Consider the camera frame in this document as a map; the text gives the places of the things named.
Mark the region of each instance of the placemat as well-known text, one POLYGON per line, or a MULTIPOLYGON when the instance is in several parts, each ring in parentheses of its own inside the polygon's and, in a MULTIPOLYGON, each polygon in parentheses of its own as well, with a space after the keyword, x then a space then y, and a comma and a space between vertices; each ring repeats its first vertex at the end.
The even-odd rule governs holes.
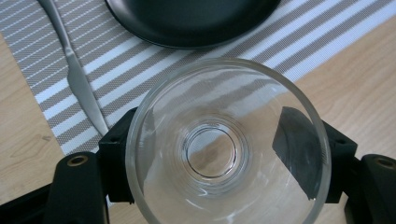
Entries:
MULTIPOLYGON (((154 83, 185 64, 244 58, 295 81, 396 15, 396 1, 285 0, 261 26, 234 42, 214 49, 179 50, 130 34, 103 0, 55 4, 109 127, 139 106, 154 83)), ((101 136, 68 88, 58 36, 37 1, 0 1, 0 32, 64 154, 98 150, 101 136)))

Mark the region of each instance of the butter knife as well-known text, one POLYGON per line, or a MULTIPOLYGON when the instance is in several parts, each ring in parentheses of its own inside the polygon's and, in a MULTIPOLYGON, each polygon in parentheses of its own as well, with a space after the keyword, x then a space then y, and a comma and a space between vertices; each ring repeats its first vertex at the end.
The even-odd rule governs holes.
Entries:
POLYGON ((96 130, 101 135, 105 135, 108 132, 105 119, 103 118, 99 105, 93 95, 90 83, 86 78, 85 71, 81 67, 76 53, 73 51, 69 36, 64 28, 58 9, 51 0, 38 0, 38 3, 46 11, 49 16, 49 20, 52 22, 56 34, 61 41, 64 54, 69 65, 67 81, 71 91, 77 97, 81 108, 84 110, 96 130))

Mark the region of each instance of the black plate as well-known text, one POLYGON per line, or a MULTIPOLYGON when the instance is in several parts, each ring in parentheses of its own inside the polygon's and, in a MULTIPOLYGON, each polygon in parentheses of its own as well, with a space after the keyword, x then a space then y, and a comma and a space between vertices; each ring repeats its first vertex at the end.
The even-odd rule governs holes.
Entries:
POLYGON ((262 23, 280 0, 106 0, 131 33, 177 49, 214 47, 262 23))

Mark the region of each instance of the glass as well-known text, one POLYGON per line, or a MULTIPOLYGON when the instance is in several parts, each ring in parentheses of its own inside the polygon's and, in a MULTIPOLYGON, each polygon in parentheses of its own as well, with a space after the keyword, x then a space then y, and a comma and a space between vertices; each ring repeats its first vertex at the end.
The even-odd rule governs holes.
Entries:
POLYGON ((149 223, 311 223, 329 158, 321 119, 291 82, 258 63, 214 59, 148 93, 126 170, 149 223))

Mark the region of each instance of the table surface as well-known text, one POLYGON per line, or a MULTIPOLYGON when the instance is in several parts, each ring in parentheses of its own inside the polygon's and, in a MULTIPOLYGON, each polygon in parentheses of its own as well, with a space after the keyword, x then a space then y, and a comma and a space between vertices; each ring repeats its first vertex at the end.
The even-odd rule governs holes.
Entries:
MULTIPOLYGON (((396 158, 396 17, 296 82, 321 118, 359 144, 357 158, 396 158)), ((0 204, 50 183, 64 156, 0 34, 0 204)), ((317 223, 346 223, 343 195, 317 223)), ((136 205, 116 203, 111 223, 145 223, 136 205)))

